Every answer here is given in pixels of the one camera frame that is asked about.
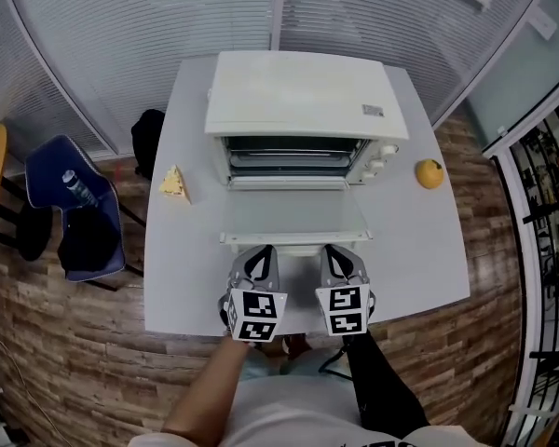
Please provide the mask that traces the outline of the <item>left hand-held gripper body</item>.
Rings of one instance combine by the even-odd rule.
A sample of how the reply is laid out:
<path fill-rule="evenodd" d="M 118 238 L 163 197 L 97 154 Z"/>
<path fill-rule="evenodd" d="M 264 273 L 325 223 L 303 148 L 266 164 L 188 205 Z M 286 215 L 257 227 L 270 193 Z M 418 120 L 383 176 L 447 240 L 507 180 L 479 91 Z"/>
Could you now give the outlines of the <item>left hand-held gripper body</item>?
<path fill-rule="evenodd" d="M 218 311 L 233 339 L 269 343 L 276 336 L 287 299 L 288 294 L 280 290 L 277 251 L 260 245 L 235 259 Z"/>

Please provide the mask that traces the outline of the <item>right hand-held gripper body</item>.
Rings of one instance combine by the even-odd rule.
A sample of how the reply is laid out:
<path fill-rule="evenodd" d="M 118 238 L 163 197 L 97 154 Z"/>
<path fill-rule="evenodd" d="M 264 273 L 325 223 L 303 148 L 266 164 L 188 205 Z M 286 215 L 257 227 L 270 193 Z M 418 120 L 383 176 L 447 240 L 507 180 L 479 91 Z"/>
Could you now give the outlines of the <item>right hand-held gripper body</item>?
<path fill-rule="evenodd" d="M 357 254 L 341 246 L 325 245 L 320 252 L 320 286 L 315 294 L 330 336 L 367 332 L 376 297 Z"/>

